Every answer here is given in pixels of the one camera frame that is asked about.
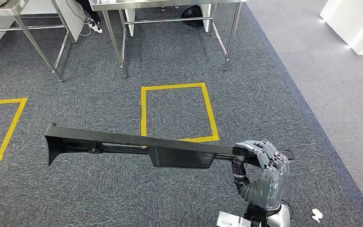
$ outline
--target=metal frame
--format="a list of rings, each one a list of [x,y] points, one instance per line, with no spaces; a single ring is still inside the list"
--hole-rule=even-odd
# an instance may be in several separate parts
[[[123,73],[123,77],[127,76],[127,72],[125,69],[125,64],[124,64],[124,52],[125,52],[125,46],[126,46],[126,33],[127,33],[127,29],[126,29],[126,25],[136,25],[136,24],[147,24],[147,23],[162,23],[162,22],[176,22],[176,21],[189,21],[189,20],[210,20],[209,23],[209,34],[213,34],[212,31],[215,33],[216,38],[218,39],[219,45],[222,49],[223,54],[225,55],[225,62],[224,62],[224,66],[223,69],[227,70],[229,68],[229,59],[230,59],[230,51],[232,49],[232,45],[233,45],[233,41],[234,41],[234,37],[236,35],[236,29],[237,29],[237,24],[239,22],[239,17],[240,17],[240,11],[242,9],[242,2],[238,2],[237,6],[236,6],[236,10],[234,12],[234,18],[233,18],[233,24],[232,24],[232,30],[230,32],[230,39],[229,39],[229,44],[227,46],[227,49],[225,48],[222,39],[219,36],[218,30],[216,29],[214,20],[215,20],[215,13],[216,13],[216,7],[217,7],[217,3],[213,4],[213,8],[211,9],[211,15],[209,17],[193,17],[193,18],[178,18],[178,19],[161,19],[161,20],[141,20],[141,21],[131,21],[131,22],[125,22],[124,20],[124,15],[123,15],[123,10],[119,9],[119,15],[121,18],[121,23],[123,26],[123,40],[122,40],[122,45],[121,45],[121,50],[119,49],[116,39],[115,39],[115,34],[113,32],[113,27],[111,24],[111,19],[109,18],[109,14],[107,10],[102,11],[103,15],[104,15],[104,19],[106,22],[106,26],[108,27],[108,31],[109,31],[109,35],[111,37],[112,40],[112,44],[113,47],[115,48],[115,52],[116,52],[116,57],[118,59],[118,64],[119,67],[122,69],[122,73]]]
[[[51,0],[54,8],[56,9],[56,12],[58,13],[58,16],[60,18],[60,21],[62,22],[62,25],[49,25],[49,26],[26,26],[21,18],[21,16],[19,15],[19,13],[14,12],[14,19],[17,22],[17,24],[19,25],[19,27],[11,27],[11,28],[6,28],[6,29],[0,29],[0,32],[8,32],[8,31],[20,31],[22,30],[24,32],[24,34],[27,36],[27,38],[30,40],[31,44],[34,46],[34,48],[38,51],[38,53],[41,55],[41,57],[44,59],[45,63],[48,65],[48,67],[50,68],[50,70],[54,73],[54,75],[56,76],[56,78],[58,79],[59,82],[63,82],[63,78],[60,76],[60,74],[57,72],[57,68],[59,66],[59,62],[62,58],[62,54],[63,51],[65,49],[66,43],[68,38],[70,37],[70,39],[72,40],[73,43],[75,43],[76,41],[73,39],[73,37],[70,35],[70,31],[69,31],[69,27],[66,24],[64,17],[62,15],[62,13],[60,12],[58,5],[56,4],[55,0]],[[42,51],[41,47],[38,45],[37,41],[34,39],[33,35],[30,33],[30,30],[38,30],[38,29],[53,29],[53,28],[65,28],[66,29],[66,35],[63,39],[62,45],[60,46],[60,50],[59,53],[56,57],[56,60],[54,63],[52,63],[49,58],[46,56],[46,54]]]

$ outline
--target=black cable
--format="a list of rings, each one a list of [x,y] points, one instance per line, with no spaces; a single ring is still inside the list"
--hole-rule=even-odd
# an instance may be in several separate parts
[[[80,20],[82,20],[83,22],[85,22],[85,21],[86,21],[86,20],[83,20],[83,19],[82,19],[79,15],[77,15],[77,14],[73,11],[72,7],[70,7],[70,5],[69,5],[69,3],[68,3],[68,0],[66,0],[66,4],[69,6],[70,10],[73,12],[73,14],[74,14],[76,17],[80,18]]]
[[[293,209],[292,209],[292,206],[290,206],[290,204],[288,202],[286,202],[285,200],[282,200],[282,201],[285,202],[289,206],[290,210],[292,211],[292,214],[290,215],[290,220],[291,220],[293,218]]]

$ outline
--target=metal table leg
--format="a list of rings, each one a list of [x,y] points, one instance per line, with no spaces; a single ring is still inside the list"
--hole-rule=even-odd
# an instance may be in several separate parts
[[[56,68],[52,65],[51,61],[48,59],[48,57],[45,55],[45,53],[42,51],[38,43],[35,41],[33,35],[30,33],[30,31],[27,29],[27,26],[23,23],[20,16],[14,16],[16,22],[19,24],[21,29],[23,30],[24,34],[27,36],[27,38],[30,40],[30,42],[33,44],[34,48],[38,51],[38,53],[41,55],[41,57],[44,59],[46,64],[49,66],[49,68],[52,70],[52,72],[55,74],[56,78],[59,80],[59,82],[62,82],[63,79],[59,75],[59,73],[56,71]]]
[[[236,7],[236,11],[234,13],[234,19],[233,19],[233,25],[232,25],[232,31],[230,33],[230,39],[229,39],[229,45],[227,46],[227,52],[226,52],[226,56],[225,56],[225,64],[223,65],[223,69],[226,70],[229,68],[229,55],[230,55],[230,50],[232,48],[232,44],[234,41],[234,37],[236,35],[236,28],[237,28],[237,23],[239,22],[239,17],[240,17],[240,11],[242,9],[242,2],[237,3],[237,7]]]
[[[123,72],[123,77],[126,77],[127,76],[126,69],[124,67],[123,59],[121,57],[121,52],[119,51],[118,45],[116,43],[116,38],[115,38],[115,34],[113,33],[111,19],[109,18],[109,14],[108,14],[107,10],[102,11],[102,13],[104,15],[106,26],[108,27],[108,32],[109,32],[109,35],[111,37],[113,47],[115,48],[116,57],[118,58],[119,66],[120,66],[120,68],[122,69],[122,72]]]
[[[126,29],[126,25],[124,24],[124,15],[123,15],[123,10],[122,9],[119,10],[119,16],[120,16],[121,24],[123,26],[123,40],[122,40],[122,43],[121,43],[121,59],[124,61],[124,49],[126,47],[127,29]]]
[[[209,21],[209,34],[212,35],[214,32],[213,32],[213,29],[212,29],[212,26],[214,24],[214,20],[215,20],[215,13],[216,13],[216,7],[217,7],[217,3],[215,4],[212,4],[212,15],[209,15],[210,17],[212,17],[212,20]]]

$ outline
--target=stainless steel table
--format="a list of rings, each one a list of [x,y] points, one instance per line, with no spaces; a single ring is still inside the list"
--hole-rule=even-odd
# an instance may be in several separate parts
[[[56,78],[59,80],[59,82],[63,81],[63,78],[59,75],[57,72],[57,68],[59,65],[59,61],[61,60],[63,50],[65,48],[67,39],[69,38],[70,32],[69,28],[63,18],[62,13],[58,9],[58,5],[56,4],[55,0],[51,0],[53,6],[55,7],[59,18],[61,19],[62,24],[61,25],[52,25],[52,26],[26,26],[20,16],[21,11],[25,7],[25,5],[28,3],[28,0],[8,0],[8,2],[2,6],[0,6],[0,16],[13,16],[19,27],[11,27],[11,28],[3,28],[0,29],[0,32],[6,32],[6,31],[19,31],[22,30],[24,34],[27,36],[27,38],[30,40],[30,42],[33,44],[34,48],[38,51],[38,53],[41,55],[41,57],[44,59],[48,67],[52,70],[52,72],[55,74]],[[62,46],[60,47],[59,54],[55,60],[55,63],[52,64],[52,62],[48,59],[46,54],[42,51],[38,43],[35,41],[33,35],[30,33],[30,30],[35,29],[48,29],[48,28],[62,28],[64,27],[66,29],[66,35],[63,39]]]
[[[126,69],[124,65],[124,49],[125,49],[125,41],[126,41],[126,25],[133,24],[146,24],[146,23],[159,23],[159,22],[174,22],[174,21],[186,21],[186,20],[210,20],[210,34],[212,31],[215,33],[220,47],[222,49],[223,54],[225,55],[225,62],[223,69],[226,70],[229,68],[229,53],[234,41],[234,36],[236,35],[237,23],[239,21],[240,11],[242,8],[242,3],[247,0],[90,0],[91,7],[93,11],[102,11],[106,25],[108,26],[109,35],[111,36],[111,40],[113,46],[115,48],[116,57],[118,59],[118,63],[120,68],[123,71],[123,76],[127,76]],[[223,42],[219,36],[218,30],[216,29],[214,20],[216,13],[216,6],[218,3],[237,3],[236,10],[234,12],[234,19],[232,25],[232,31],[230,33],[229,44],[227,49],[223,45]],[[186,5],[199,5],[199,4],[213,4],[214,6],[211,9],[211,13],[209,17],[194,17],[194,18],[178,18],[178,19],[163,19],[163,20],[142,20],[142,21],[133,21],[133,22],[125,22],[123,9],[138,9],[138,8],[151,8],[151,7],[162,7],[162,6],[186,6]],[[121,23],[123,25],[123,42],[121,50],[119,50],[115,35],[113,33],[113,28],[111,25],[111,20],[108,15],[109,10],[118,10],[120,14]]]

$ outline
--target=white paper scrap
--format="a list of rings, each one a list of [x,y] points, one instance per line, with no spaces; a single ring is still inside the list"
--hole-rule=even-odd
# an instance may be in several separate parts
[[[323,214],[318,209],[312,209],[314,216],[312,218],[320,223],[319,219],[323,218]]]

